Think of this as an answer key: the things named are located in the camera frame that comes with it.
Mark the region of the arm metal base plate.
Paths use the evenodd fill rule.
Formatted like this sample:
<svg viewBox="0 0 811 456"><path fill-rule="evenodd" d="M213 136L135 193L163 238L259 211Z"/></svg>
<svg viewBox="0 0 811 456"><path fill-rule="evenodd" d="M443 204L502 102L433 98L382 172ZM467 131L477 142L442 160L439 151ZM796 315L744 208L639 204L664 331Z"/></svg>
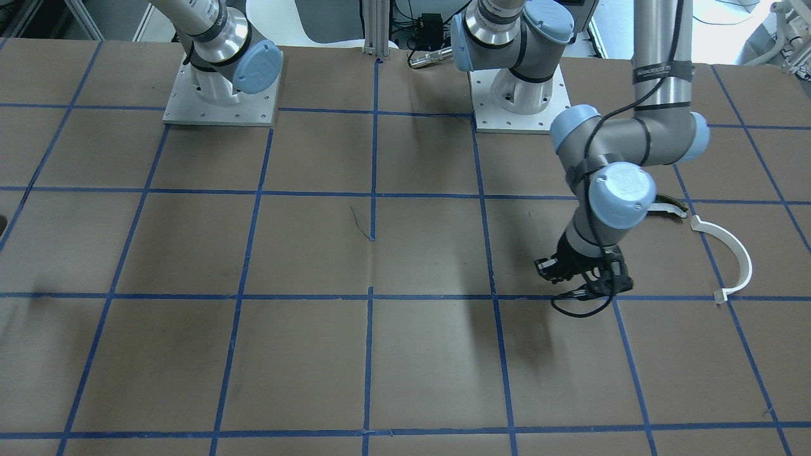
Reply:
<svg viewBox="0 0 811 456"><path fill-rule="evenodd" d="M184 126L272 127L281 76L258 94L246 94L201 60L185 52L170 91L163 121Z"/></svg>
<svg viewBox="0 0 811 456"><path fill-rule="evenodd" d="M554 119L571 107L564 75L530 83L508 69L468 72L477 133L548 135Z"/></svg>

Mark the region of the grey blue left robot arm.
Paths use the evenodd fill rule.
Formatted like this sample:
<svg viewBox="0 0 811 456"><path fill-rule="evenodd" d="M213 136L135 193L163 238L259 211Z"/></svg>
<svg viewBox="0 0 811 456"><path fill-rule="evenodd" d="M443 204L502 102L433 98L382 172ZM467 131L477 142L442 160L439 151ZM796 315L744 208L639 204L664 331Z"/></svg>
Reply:
<svg viewBox="0 0 811 456"><path fill-rule="evenodd" d="M632 101L610 113L574 104L574 74L560 69L576 37L570 9L556 1L472 1L450 20L459 70L490 72L489 99L515 118L547 125L578 205L555 253L537 260L548 282L591 272L586 289L626 291L632 279L619 242L643 221L657 193L647 167L698 158L708 146L704 116L691 107L694 66L690 1L632 6Z"/></svg>

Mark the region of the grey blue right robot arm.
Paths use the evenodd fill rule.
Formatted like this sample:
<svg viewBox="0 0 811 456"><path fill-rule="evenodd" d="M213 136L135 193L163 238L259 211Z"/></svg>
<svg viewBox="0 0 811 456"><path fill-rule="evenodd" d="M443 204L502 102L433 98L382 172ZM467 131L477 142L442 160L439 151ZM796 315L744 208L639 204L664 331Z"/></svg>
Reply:
<svg viewBox="0 0 811 456"><path fill-rule="evenodd" d="M234 106L269 89L283 53L249 20L247 1L153 1L175 28L199 97Z"/></svg>

